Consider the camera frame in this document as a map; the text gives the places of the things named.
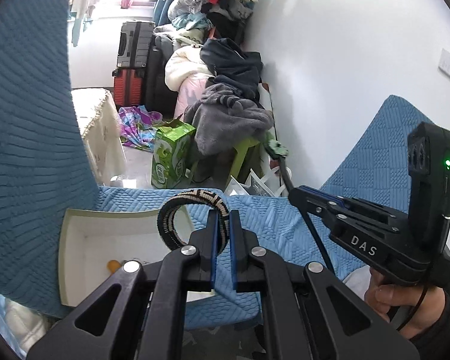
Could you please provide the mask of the person's right hand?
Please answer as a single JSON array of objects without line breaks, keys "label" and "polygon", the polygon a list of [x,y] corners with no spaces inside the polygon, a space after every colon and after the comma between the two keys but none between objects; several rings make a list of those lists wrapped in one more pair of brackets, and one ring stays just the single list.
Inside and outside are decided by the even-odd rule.
[{"label": "person's right hand", "polygon": [[[365,303],[368,304],[386,322],[388,312],[395,306],[415,306],[422,295],[423,287],[401,287],[395,284],[385,284],[385,277],[373,268],[370,269],[370,283],[365,293]],[[439,320],[446,306],[446,295],[443,289],[430,288],[415,315],[401,329],[406,339],[424,332]]]}]

